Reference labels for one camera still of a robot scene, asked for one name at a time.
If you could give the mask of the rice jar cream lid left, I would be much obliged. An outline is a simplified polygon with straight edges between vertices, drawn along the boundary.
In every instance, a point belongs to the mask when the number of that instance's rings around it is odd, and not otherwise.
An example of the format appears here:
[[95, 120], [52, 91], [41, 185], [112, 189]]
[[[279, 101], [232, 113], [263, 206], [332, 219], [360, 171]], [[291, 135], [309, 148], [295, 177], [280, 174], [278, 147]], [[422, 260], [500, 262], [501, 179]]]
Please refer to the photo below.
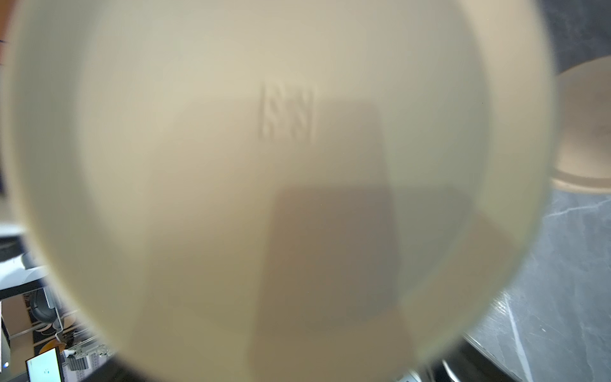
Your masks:
[[561, 132], [552, 182], [583, 194], [610, 193], [610, 57], [557, 77]]

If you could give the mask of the monitor screen in background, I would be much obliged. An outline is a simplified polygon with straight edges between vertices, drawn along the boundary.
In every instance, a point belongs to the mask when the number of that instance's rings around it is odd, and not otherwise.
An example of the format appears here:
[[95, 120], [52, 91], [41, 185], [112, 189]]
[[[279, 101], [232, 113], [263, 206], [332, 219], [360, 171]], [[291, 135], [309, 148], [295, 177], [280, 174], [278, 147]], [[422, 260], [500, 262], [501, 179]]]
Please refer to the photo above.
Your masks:
[[29, 382], [63, 382], [60, 350], [55, 347], [25, 362]]

